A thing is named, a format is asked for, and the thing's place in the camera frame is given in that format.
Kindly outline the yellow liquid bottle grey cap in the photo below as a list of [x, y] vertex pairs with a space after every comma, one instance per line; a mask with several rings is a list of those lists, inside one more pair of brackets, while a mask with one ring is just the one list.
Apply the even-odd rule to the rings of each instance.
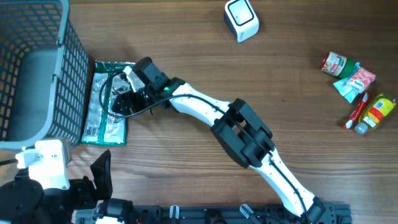
[[384, 93], [378, 94], [359, 116], [354, 131], [364, 135], [369, 130], [375, 130], [396, 106], [397, 100], [394, 97]]

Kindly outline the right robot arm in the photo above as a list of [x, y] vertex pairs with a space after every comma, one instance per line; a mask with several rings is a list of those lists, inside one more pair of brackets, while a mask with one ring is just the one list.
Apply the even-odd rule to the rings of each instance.
[[273, 134], [242, 99], [232, 103], [200, 93], [181, 78], [169, 78], [150, 57], [115, 74], [130, 90], [119, 95], [111, 110], [130, 118], [161, 105], [204, 122], [227, 155], [243, 168], [252, 168], [273, 188], [296, 223], [316, 223], [324, 204], [307, 190], [284, 164], [272, 142]]

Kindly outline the dark green box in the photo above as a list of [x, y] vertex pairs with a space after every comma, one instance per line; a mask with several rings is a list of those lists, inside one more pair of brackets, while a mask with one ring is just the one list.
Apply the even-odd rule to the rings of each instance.
[[127, 66], [132, 65], [134, 65], [133, 62], [95, 62], [88, 113], [81, 137], [82, 144], [97, 146], [124, 146], [126, 144], [126, 119], [115, 118], [105, 113], [100, 101], [111, 112], [116, 97], [131, 90], [130, 84], [120, 77], [114, 77], [112, 80], [109, 80], [109, 77], [123, 72]]

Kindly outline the red slim stick packet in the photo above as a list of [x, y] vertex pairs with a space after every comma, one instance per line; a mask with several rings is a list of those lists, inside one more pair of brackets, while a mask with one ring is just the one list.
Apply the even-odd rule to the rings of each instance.
[[354, 123], [359, 119], [359, 116], [364, 111], [365, 107], [367, 107], [369, 103], [369, 93], [366, 92], [359, 102], [356, 109], [349, 116], [349, 120], [344, 124], [343, 129], [350, 129], [354, 125]]

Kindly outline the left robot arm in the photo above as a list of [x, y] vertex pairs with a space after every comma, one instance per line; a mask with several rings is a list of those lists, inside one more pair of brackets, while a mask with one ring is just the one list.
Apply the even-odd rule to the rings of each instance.
[[90, 165], [94, 180], [72, 179], [69, 189], [45, 189], [20, 171], [1, 186], [1, 223], [71, 223], [75, 210], [95, 209], [95, 223], [141, 223], [128, 200], [112, 198], [111, 153], [104, 151]]

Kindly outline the green white snack pack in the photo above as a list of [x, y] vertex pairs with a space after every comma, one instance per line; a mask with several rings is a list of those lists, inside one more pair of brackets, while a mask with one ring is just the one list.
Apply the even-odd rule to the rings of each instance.
[[352, 103], [357, 97], [358, 93], [348, 85], [348, 80], [360, 69], [360, 63], [356, 62], [348, 77], [334, 82], [333, 86], [337, 89], [339, 94], [343, 96], [349, 103]]

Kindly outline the green lid spice jar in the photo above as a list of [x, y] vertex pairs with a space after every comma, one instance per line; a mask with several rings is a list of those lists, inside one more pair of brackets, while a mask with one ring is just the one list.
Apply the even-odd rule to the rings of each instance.
[[320, 70], [339, 79], [347, 78], [354, 68], [354, 60], [329, 52], [323, 59]]

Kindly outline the red juice carton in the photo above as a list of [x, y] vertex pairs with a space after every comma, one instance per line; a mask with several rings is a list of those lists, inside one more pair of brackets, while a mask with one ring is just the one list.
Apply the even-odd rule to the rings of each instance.
[[361, 67], [347, 82], [355, 92], [364, 92], [369, 85], [376, 79], [375, 74]]

